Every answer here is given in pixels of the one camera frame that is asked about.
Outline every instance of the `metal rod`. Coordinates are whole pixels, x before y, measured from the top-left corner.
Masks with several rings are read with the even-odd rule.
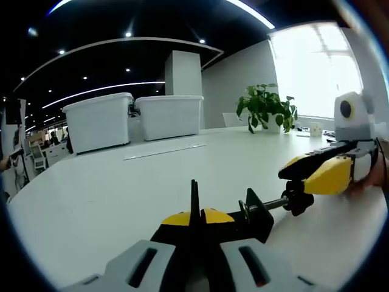
[[[272,210],[272,209],[276,209],[278,207],[282,207],[282,206],[285,206],[289,203],[289,199],[286,197],[286,196],[283,196],[282,198],[280,199],[277,199],[277,200],[274,200],[274,201],[270,201],[270,202],[267,202],[267,203],[264,203],[263,206],[267,209],[267,210]]]

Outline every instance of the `person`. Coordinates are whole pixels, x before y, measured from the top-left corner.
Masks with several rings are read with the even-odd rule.
[[[68,127],[66,127],[66,132],[67,132],[66,148],[67,148],[67,150],[69,151],[70,154],[73,154],[73,147],[72,147],[72,142],[71,142],[71,136],[69,135]]]
[[[10,156],[7,155],[2,161],[0,161],[0,172],[4,172],[11,167]]]
[[[369,186],[381,187],[383,193],[389,193],[389,160],[381,152],[369,174],[350,185],[347,191],[350,195],[359,195]]]
[[[50,144],[58,145],[60,142],[58,141],[58,138],[55,135],[55,132],[51,132],[51,138],[50,138]]]
[[[42,150],[50,147],[50,141],[45,140],[41,146]]]

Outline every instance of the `plastic container lid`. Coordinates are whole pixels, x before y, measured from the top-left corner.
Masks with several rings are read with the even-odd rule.
[[[146,96],[135,100],[135,103],[146,102],[149,100],[204,100],[203,96]]]
[[[87,99],[87,100],[82,100],[80,102],[72,103],[71,105],[67,105],[62,109],[62,112],[65,113],[66,111],[69,111],[73,108],[79,107],[79,106],[84,106],[84,105],[89,105],[95,102],[105,102],[107,100],[111,99],[120,99],[123,97],[128,97],[130,99],[134,99],[133,95],[129,92],[122,92],[122,93],[114,93],[114,94],[108,94],[107,96],[99,96],[95,97],[93,99]]]

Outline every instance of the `small white cup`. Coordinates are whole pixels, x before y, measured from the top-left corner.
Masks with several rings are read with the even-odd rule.
[[[311,137],[320,137],[323,133],[322,123],[309,123],[309,132]]]

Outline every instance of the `white wall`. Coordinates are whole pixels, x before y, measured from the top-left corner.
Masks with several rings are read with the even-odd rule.
[[[363,88],[373,97],[376,122],[386,122],[389,125],[388,93],[376,57],[363,36],[357,35],[351,29],[344,28],[342,30],[357,60]]]
[[[254,44],[204,70],[205,127],[224,127],[222,113],[234,113],[246,88],[259,83],[277,83],[268,41]]]

